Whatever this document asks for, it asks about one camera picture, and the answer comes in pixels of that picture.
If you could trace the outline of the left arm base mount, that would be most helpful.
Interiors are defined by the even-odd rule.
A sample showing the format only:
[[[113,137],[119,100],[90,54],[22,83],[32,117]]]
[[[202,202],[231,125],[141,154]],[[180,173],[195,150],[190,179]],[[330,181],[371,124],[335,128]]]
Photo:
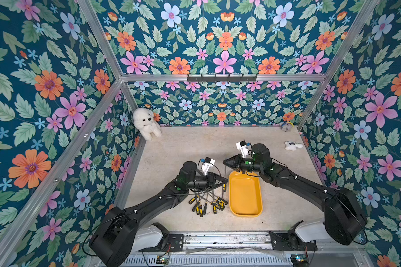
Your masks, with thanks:
[[[138,245],[139,252],[180,252],[183,250],[183,243],[183,234],[171,233],[156,222],[137,232],[134,248]]]

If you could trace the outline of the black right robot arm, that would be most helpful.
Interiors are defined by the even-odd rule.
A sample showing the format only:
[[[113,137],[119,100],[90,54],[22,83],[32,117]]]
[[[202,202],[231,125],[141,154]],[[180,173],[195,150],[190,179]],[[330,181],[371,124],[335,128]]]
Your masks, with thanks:
[[[350,245],[368,222],[356,195],[346,188],[337,190],[312,182],[270,156],[264,144],[254,144],[251,158],[238,154],[223,161],[235,171],[255,172],[277,188],[288,190],[315,205],[324,213],[327,234],[341,245]]]

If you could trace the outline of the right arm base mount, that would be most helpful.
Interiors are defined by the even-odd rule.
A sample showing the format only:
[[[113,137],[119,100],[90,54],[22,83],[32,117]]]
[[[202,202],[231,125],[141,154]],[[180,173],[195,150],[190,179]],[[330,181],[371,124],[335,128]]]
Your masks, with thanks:
[[[277,251],[317,251],[317,246],[315,241],[303,242],[296,234],[296,227],[298,227],[302,222],[299,221],[293,225],[285,233],[277,233],[274,231],[269,231],[268,234],[271,239],[271,245],[274,250]]]

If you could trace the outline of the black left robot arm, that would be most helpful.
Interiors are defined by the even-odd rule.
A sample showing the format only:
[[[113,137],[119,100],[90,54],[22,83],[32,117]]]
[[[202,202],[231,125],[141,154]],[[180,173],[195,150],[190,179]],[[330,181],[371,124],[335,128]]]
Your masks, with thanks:
[[[134,248],[137,232],[148,221],[182,203],[188,196],[214,191],[228,179],[214,172],[206,174],[186,161],[179,174],[155,196],[130,208],[112,208],[95,229],[89,247],[107,267],[118,267]]]

